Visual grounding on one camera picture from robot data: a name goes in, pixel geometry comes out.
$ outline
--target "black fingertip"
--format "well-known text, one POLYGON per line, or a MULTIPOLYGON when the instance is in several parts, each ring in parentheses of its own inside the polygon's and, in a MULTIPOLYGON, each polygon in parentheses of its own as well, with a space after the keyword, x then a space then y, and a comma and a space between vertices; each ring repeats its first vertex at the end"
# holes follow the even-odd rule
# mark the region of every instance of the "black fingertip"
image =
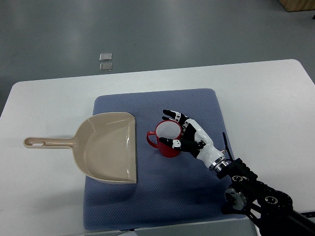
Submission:
POLYGON ((167 138, 161 137, 158 139, 161 143, 166 144, 167 143, 167 138))
POLYGON ((163 113, 169 117, 175 118, 175 113, 171 110, 163 110, 163 113))

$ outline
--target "dustpan handle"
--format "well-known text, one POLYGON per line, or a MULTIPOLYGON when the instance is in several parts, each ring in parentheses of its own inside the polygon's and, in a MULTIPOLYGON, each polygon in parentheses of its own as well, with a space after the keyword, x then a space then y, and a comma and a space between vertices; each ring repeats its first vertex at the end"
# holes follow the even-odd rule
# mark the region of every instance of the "dustpan handle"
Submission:
POLYGON ((26 148, 72 148, 74 139, 48 139, 48 138, 26 138, 24 146, 26 148))

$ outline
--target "beige dustpan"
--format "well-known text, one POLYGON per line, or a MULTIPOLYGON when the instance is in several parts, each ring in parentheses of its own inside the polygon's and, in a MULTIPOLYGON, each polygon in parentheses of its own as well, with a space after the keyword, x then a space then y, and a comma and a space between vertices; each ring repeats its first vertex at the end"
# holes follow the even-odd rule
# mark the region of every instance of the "beige dustpan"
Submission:
POLYGON ((113 184, 137 183, 135 118, 112 112, 83 122, 72 139, 27 138, 27 148, 71 148, 87 176, 113 184))

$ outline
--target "mug handle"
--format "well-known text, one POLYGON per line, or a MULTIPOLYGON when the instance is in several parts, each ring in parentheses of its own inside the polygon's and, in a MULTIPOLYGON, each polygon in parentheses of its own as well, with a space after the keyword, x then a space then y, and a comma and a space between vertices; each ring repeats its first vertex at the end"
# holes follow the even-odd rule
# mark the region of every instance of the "mug handle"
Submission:
POLYGON ((155 144, 155 143, 153 143, 153 142, 149 139, 149 136, 150 136, 150 135, 156 135, 156 133, 155 133, 154 131, 149 131, 149 132, 147 133, 147 141, 148 141, 148 143, 149 143, 152 147, 158 148, 158 145, 155 144))

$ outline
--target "robot finger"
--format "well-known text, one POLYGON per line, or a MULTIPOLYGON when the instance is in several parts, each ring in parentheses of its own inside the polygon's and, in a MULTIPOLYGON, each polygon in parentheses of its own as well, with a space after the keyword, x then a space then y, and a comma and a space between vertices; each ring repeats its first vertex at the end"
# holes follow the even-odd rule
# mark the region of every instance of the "robot finger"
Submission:
POLYGON ((199 151, 203 146, 195 141, 189 140, 177 140, 177 139, 167 139, 164 137, 159 138, 159 141, 175 150, 186 151, 186 152, 196 152, 199 151))

